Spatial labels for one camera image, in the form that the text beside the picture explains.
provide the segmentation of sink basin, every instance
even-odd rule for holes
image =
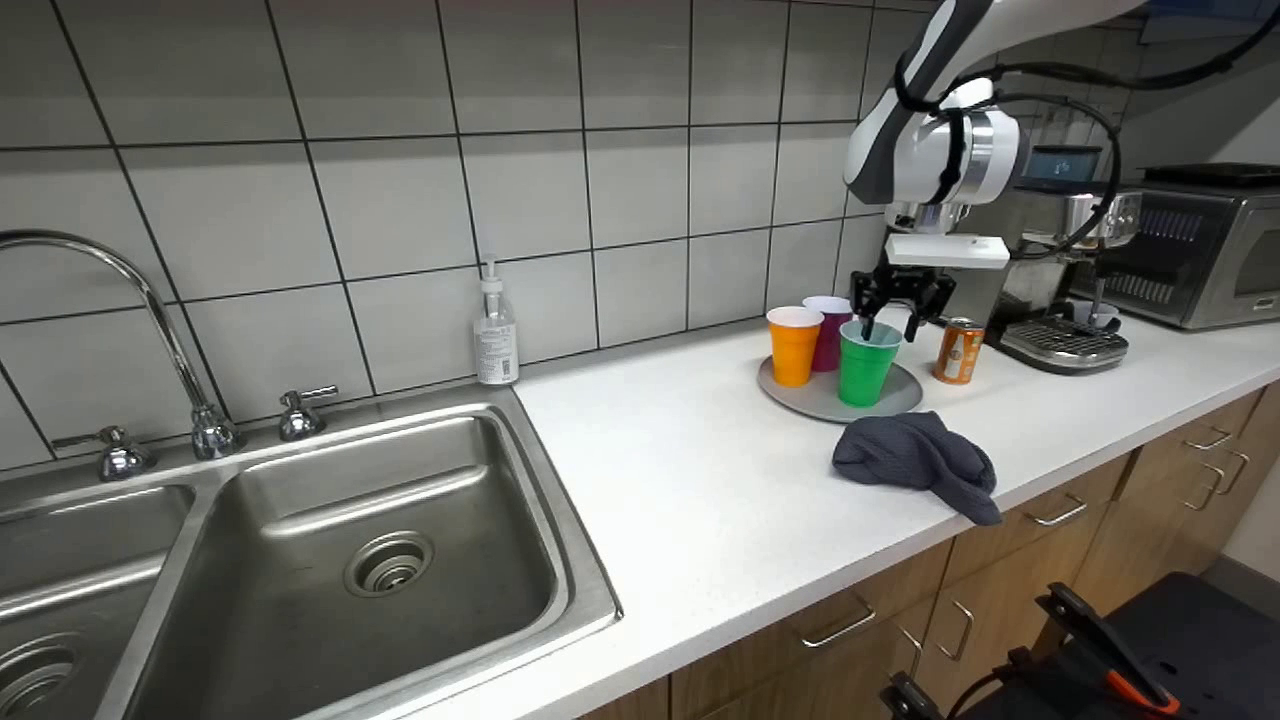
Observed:
[[[511,391],[247,460],[158,610],[142,720],[421,707],[618,612]]]
[[[90,718],[148,605],[184,487],[90,494],[0,517],[0,718]]]

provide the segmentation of cup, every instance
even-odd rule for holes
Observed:
[[[844,297],[803,297],[803,310],[824,314],[824,329],[815,333],[811,371],[841,368],[841,325],[852,319],[852,306]]]
[[[786,386],[786,389],[809,386],[818,325],[824,325],[824,314],[796,310],[796,306],[766,314],[774,386]]]
[[[894,347],[903,338],[886,325],[872,325],[862,342],[862,319],[841,325],[841,386],[835,397],[852,409],[872,409],[883,397]]]

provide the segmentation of sink drain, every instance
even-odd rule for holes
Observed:
[[[51,702],[76,678],[68,636],[38,636],[0,658],[0,720]]]
[[[346,563],[346,590],[358,598],[396,598],[423,575],[430,545],[416,534],[369,541]]]

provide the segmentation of yellow cup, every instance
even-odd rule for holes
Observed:
[[[786,389],[809,386],[824,314],[782,306],[771,310],[762,319],[771,342],[771,382]]]

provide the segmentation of dish towel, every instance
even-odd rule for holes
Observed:
[[[934,414],[852,419],[830,455],[854,485],[898,485],[934,494],[970,524],[998,524],[992,506],[994,468],[966,437],[947,432]]]

